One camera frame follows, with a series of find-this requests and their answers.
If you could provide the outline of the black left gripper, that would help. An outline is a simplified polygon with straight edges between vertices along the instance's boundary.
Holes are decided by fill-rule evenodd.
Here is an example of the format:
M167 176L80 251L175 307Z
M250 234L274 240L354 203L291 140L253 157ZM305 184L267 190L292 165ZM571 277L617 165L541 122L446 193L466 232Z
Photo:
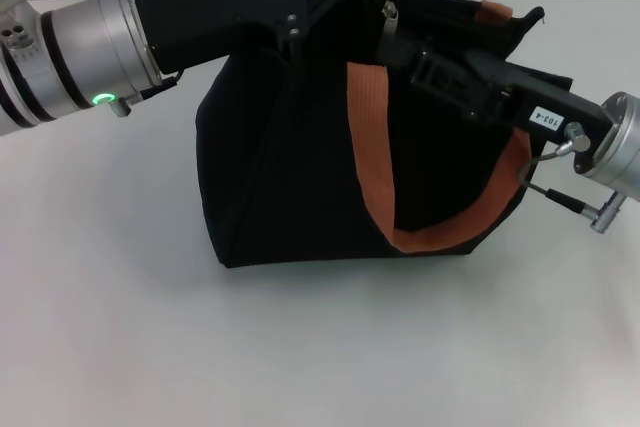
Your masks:
M248 46L283 51L344 0L135 0L160 71L174 73Z

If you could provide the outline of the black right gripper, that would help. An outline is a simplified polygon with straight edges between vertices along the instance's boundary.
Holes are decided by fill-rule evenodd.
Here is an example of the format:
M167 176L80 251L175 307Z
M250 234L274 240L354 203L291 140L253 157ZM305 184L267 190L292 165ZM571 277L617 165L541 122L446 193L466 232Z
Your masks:
M577 122L593 147L610 131L610 116L599 105L518 65L475 50L467 53L471 72L430 50L430 36L383 34L376 64L411 71L414 90L470 121L517 127L555 144L564 141L566 126Z

